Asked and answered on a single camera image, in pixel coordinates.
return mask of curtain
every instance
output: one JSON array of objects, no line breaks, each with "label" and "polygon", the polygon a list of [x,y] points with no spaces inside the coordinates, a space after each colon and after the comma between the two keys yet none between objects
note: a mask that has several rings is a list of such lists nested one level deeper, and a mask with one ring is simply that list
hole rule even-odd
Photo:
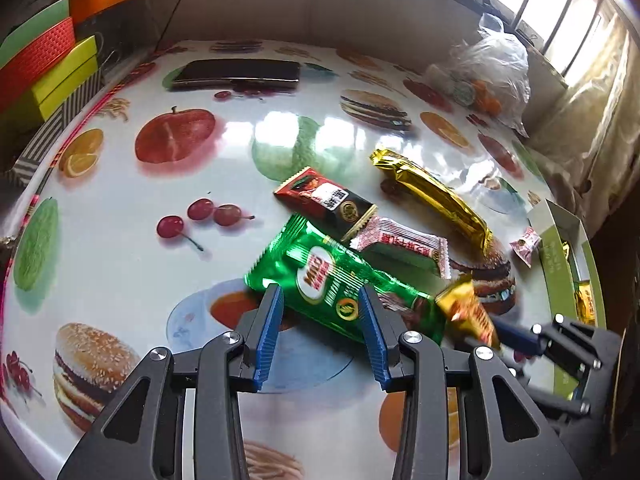
[{"label": "curtain", "polygon": [[640,51],[618,16],[602,37],[584,75],[527,141],[556,200],[589,237],[640,176]]}]

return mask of plastic bag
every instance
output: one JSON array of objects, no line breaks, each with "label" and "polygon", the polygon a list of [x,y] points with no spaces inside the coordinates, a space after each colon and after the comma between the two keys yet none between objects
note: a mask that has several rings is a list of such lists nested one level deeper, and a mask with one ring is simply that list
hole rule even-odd
[{"label": "plastic bag", "polygon": [[491,14],[482,15],[478,32],[478,43],[455,46],[447,63],[430,65],[424,82],[528,137],[522,125],[530,95],[527,49]]}]

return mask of black wire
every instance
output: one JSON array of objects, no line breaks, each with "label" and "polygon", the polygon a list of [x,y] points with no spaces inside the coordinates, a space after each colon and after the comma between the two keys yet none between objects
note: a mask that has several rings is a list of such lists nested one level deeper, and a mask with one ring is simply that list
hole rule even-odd
[{"label": "black wire", "polygon": [[164,30],[162,31],[162,34],[160,34],[160,38],[158,38],[158,42],[156,43],[156,48],[154,50],[158,50],[158,47],[160,46],[160,43],[162,42],[162,38],[164,38],[164,35],[166,34],[167,30],[169,29],[169,25],[171,25],[171,21],[174,18],[174,14],[175,11],[178,10],[178,6],[180,5],[180,2],[182,0],[178,0],[175,4],[174,10],[171,11],[171,15],[169,15],[169,19],[166,22],[166,25],[164,26]]}]

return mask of silver screw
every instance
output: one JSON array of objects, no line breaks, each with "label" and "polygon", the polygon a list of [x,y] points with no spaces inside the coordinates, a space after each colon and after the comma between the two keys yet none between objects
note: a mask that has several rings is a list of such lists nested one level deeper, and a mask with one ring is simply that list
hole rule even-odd
[{"label": "silver screw", "polygon": [[479,346],[476,348],[476,355],[483,361],[488,361],[494,356],[494,351],[487,346]]},{"label": "silver screw", "polygon": [[408,330],[407,332],[402,334],[402,339],[404,339],[408,343],[419,343],[420,341],[422,341],[422,334],[420,332],[416,332],[415,330]]},{"label": "silver screw", "polygon": [[222,340],[228,345],[235,345],[240,341],[240,334],[234,330],[230,330],[229,332],[223,333]]},{"label": "silver screw", "polygon": [[151,352],[149,352],[149,357],[152,361],[162,361],[162,359],[164,359],[168,355],[168,350],[161,346],[159,346],[158,348],[154,348]]}]

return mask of black phone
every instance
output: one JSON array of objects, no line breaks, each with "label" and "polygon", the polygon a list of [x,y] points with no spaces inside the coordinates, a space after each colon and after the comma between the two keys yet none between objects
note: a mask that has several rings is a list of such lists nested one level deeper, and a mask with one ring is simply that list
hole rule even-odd
[{"label": "black phone", "polygon": [[300,63],[279,59],[199,59],[185,66],[172,89],[248,86],[293,89],[300,81]]}]

